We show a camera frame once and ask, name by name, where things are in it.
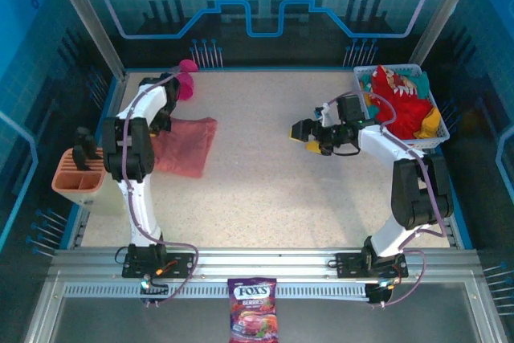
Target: white plastic basket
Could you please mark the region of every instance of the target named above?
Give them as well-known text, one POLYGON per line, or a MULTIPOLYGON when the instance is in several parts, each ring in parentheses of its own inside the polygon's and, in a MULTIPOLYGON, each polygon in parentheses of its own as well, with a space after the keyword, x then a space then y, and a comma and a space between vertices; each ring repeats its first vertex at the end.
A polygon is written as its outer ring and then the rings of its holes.
MULTIPOLYGON (((389 64, 383 65, 384 67, 387 67, 393 71, 410 71, 410 74, 412 76, 420 76, 422 74, 421 68, 417 64, 389 64)), ((377 66, 359 66, 353 68, 353 73, 355 74, 355 84, 353 85, 353 88, 356 90, 361 89, 361 85, 359 81, 361 80, 362 76, 368 75, 371 76, 373 72, 377 70, 377 66)), ((366 103, 364 100, 364 97, 362 94, 359 95, 359 100, 361 102, 361 108, 362 111, 365 114, 366 118, 369 118, 368 109, 366 107, 366 103)), ((432 103, 433 106, 437 107, 437 104, 435 103, 434 97, 432 96, 432 92, 429 92, 428 94, 428 100, 432 103)), ((437 137, 436 138, 427 138, 423 140, 403 140, 406 144, 412 146, 416 149, 433 149, 436 148, 438 145, 442 144, 444 141, 450 139, 450 133, 448 132, 447 126, 445 125, 444 121, 441 120, 441 123, 439 124, 439 128, 437 129, 437 137)))

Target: beige table surface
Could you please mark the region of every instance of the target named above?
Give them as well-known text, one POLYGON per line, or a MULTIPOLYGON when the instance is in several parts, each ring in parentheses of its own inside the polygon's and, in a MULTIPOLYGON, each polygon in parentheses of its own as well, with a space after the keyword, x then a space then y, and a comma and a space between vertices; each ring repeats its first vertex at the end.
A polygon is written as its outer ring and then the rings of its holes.
MULTIPOLYGON (((122 108, 142 78, 132 73, 122 108)), ((391 175, 366 153, 322 157, 288 139, 314 107, 351 88, 353 73, 200 72, 173 116, 218 121, 204 176, 152 174, 166 240, 199 247, 361 247, 390 216, 391 175)), ((332 116, 337 118, 334 108, 332 116)), ((351 151, 351 145, 344 151, 351 151)), ((123 246, 128 217, 91 213, 82 246, 123 246)), ((413 247, 448 247, 424 235, 413 247)))

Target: black mount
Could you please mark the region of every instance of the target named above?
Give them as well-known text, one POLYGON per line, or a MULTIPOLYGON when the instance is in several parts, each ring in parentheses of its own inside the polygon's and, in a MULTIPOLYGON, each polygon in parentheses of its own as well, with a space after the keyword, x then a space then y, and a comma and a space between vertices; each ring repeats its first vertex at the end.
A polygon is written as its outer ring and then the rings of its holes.
MULTIPOLYGON (((146 84, 156 84, 160 80, 168 78, 171 74, 165 72, 159 78, 144 78, 139 87, 146 84)), ((178 96, 180 94, 180 82, 177 78, 172 78, 165 84, 162 84, 166 93, 166 104, 157 112, 152 122, 149 124, 149 129, 152 134, 158 134, 161 130, 169 132, 171 130, 171 120, 169 115, 177 106, 178 96)))
POLYGON ((366 296, 371 304, 389 301, 393 294, 389 285, 395 279, 409 277, 407 262, 403 254, 380 257, 373 250, 371 237, 364 241, 361 253, 336 253, 332 262, 337 269, 338 279, 377 279, 378 284, 365 286, 366 296))
POLYGON ((371 237, 364 241, 361 253, 336 253, 334 263, 338 279, 376 278, 394 279, 399 275, 409 277, 403 254, 380 257, 371 246, 371 237))
MULTIPOLYGON (((110 117, 102 124, 104 139, 104 167, 112 178, 120 182, 121 147, 125 120, 110 117)), ((132 118, 128 123, 130 142, 127 148, 127 175, 129 180, 143 182, 146 174, 153 171, 155 163, 152 141, 145 118, 132 118)))
POLYGON ((193 267, 193 253, 168 253, 162 244, 148 247, 128 246, 123 271, 124 278, 143 278, 145 274, 152 275, 158 268, 165 267, 167 263, 177 260, 172 268, 159 276, 160 279, 185 279, 193 267))
POLYGON ((91 135, 88 128, 78 127, 73 139, 74 146, 71 156, 77 170, 90 170, 86 160, 101 160, 102 157, 96 154, 96 139, 91 135))
MULTIPOLYGON (((320 115, 322 108, 316 108, 320 115)), ((319 142, 320 154, 330 156, 334 148, 343 144, 352 144, 359 150, 359 130, 366 126, 375 125, 375 120, 366 120, 361 110, 361 103, 358 96, 346 96, 337 100, 337 114, 341 120, 340 125, 332 125, 324 128, 319 120, 301 120, 295 123, 291 129, 291 138, 308 142, 309 136, 313 136, 319 142)))

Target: fox's candy bag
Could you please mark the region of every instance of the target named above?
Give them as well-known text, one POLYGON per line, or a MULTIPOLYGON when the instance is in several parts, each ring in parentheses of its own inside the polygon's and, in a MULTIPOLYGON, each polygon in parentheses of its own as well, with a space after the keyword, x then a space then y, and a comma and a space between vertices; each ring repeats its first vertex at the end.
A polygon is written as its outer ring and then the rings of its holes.
POLYGON ((230 342, 279 343, 276 279, 229 279, 230 342))

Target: blue edge trim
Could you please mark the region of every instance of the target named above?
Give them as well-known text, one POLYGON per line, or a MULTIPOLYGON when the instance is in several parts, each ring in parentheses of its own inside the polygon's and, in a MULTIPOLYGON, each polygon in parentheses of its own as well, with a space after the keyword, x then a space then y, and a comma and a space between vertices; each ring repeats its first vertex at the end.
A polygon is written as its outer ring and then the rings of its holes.
MULTIPOLYGON (((312 69, 316 70, 341 70, 341 69, 351 69, 351 67, 313 67, 312 69)), ((259 67, 258 69, 255 68, 248 68, 248 67, 241 67, 241 68, 231 68, 231 69, 223 69, 223 71, 255 71, 255 70, 273 70, 273 69, 280 69, 280 70, 296 70, 298 71, 297 67, 259 67)), ((160 69, 160 68, 133 68, 127 70, 127 72, 134 72, 134 71, 168 71, 169 69, 160 69)), ((101 134, 101 122, 104 120, 104 118, 107 116, 107 112, 109 109, 109 105, 111 104, 112 96, 114 95, 114 90, 116 89, 116 79, 112 78, 111 86, 109 87, 109 93, 107 95, 107 99, 105 101, 104 110, 102 111, 102 115, 100 116, 100 121, 98 124, 98 127, 96 128, 95 132, 95 138, 97 141, 100 140, 100 134, 101 134)), ((438 146, 436 148, 437 153, 443 154, 443 151, 441 150, 441 147, 438 146)), ((455 188, 453 187, 453 182, 450 179, 450 186, 451 186, 451 196, 453 198, 453 210, 455 215, 455 221, 457 222, 457 227, 459 228, 460 238, 463 241, 463 247, 464 249, 473 249, 473 245, 471 244, 471 239, 469 237, 469 233, 467 231, 466 223, 464 222, 463 212, 460 208, 459 200, 457 199, 457 195, 455 194, 455 188)), ((77 214, 79 213, 79 206, 77 204, 73 204, 73 207, 71 208, 70 215, 68 217, 66 229, 64 230, 63 238, 61 239, 60 249, 67 249, 68 242, 71 238, 71 233, 73 231, 75 221, 77 220, 77 214)))

